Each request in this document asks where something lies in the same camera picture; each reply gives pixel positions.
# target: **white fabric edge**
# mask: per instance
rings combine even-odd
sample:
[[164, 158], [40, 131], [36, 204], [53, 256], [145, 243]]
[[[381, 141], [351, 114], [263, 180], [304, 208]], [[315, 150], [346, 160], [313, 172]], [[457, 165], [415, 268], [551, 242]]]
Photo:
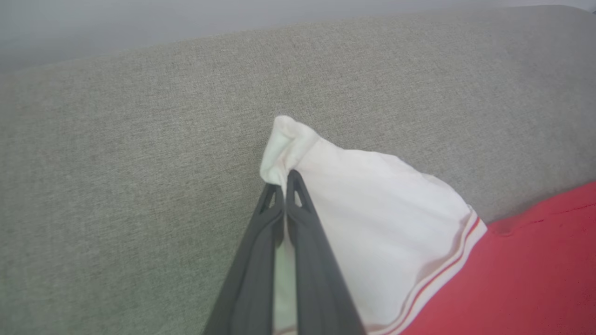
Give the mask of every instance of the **white fabric edge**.
[[261, 178], [281, 186], [285, 196], [288, 174], [320, 138], [312, 128], [289, 116], [276, 117], [261, 161]]
[[421, 280], [410, 292], [398, 319], [381, 330], [369, 331], [368, 335], [397, 335], [409, 326], [428, 301], [465, 265], [476, 243], [487, 232], [485, 223], [470, 208], [471, 215], [460, 238], [460, 248], [441, 267]]

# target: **white cloth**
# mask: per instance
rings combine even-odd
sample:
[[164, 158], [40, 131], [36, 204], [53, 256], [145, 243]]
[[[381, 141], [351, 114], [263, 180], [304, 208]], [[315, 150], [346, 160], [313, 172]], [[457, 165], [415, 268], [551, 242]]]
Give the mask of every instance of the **white cloth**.
[[[367, 332], [398, 334], [463, 266], [486, 226], [446, 183], [395, 156], [344, 150], [287, 116], [275, 119], [261, 177], [286, 190], [300, 172]], [[275, 329], [292, 332], [294, 254], [276, 264]]]

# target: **gray fabric upholstery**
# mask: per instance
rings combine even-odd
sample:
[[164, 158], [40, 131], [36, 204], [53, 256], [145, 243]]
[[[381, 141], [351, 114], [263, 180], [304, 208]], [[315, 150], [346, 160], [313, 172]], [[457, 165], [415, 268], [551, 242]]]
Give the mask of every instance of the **gray fabric upholstery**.
[[23, 70], [0, 89], [0, 333], [197, 334], [274, 116], [486, 221], [596, 179], [596, 16], [359, 18]]

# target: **red stripe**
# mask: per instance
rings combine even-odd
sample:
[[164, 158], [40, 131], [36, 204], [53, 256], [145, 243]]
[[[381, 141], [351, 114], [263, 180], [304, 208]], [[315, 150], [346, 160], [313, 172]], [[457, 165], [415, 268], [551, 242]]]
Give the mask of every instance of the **red stripe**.
[[[474, 222], [474, 224], [472, 225], [472, 228], [470, 229], [470, 231], [468, 232], [468, 234], [465, 236], [464, 239], [464, 243], [463, 246], [465, 248], [465, 242], [468, 240], [468, 237], [470, 236], [470, 234], [474, 231], [474, 229], [476, 229], [476, 226], [478, 226], [478, 223], [480, 222], [480, 217], [478, 216], [476, 218], [476, 222]], [[433, 279], [431, 279], [428, 283], [426, 283], [424, 286], [422, 286], [422, 288], [420, 289], [420, 291], [418, 291], [418, 293], [416, 294], [416, 297], [414, 297], [414, 301], [412, 302], [412, 305], [410, 306], [408, 313], [406, 314], [405, 318], [403, 318], [402, 322], [400, 322], [397, 326], [395, 326], [393, 329], [391, 329], [390, 331], [388, 331], [387, 333], [385, 333], [385, 335], [388, 335], [392, 332], [394, 332], [397, 328], [399, 328], [407, 319], [408, 316], [410, 315], [410, 313], [412, 312], [412, 307], [414, 307], [414, 305], [416, 305], [416, 300], [418, 300], [418, 298], [420, 297], [420, 294], [422, 294], [422, 292], [430, 285], [433, 283], [433, 281], [438, 278], [439, 276], [441, 276], [443, 274], [443, 272], [447, 271], [447, 269], [451, 268], [452, 266], [454, 266], [457, 262], [460, 261], [460, 259], [464, 256], [465, 250], [464, 252], [461, 253], [461, 255], [459, 257], [457, 257], [453, 262], [451, 262], [451, 264], [449, 264], [447, 267], [445, 267], [444, 269], [442, 269], [438, 274], [436, 274]]]

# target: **red fabric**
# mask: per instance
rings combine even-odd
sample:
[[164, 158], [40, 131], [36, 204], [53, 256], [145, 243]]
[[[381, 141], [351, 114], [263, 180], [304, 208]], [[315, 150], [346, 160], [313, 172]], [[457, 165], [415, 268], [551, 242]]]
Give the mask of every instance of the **red fabric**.
[[402, 335], [596, 334], [596, 182], [488, 226]]

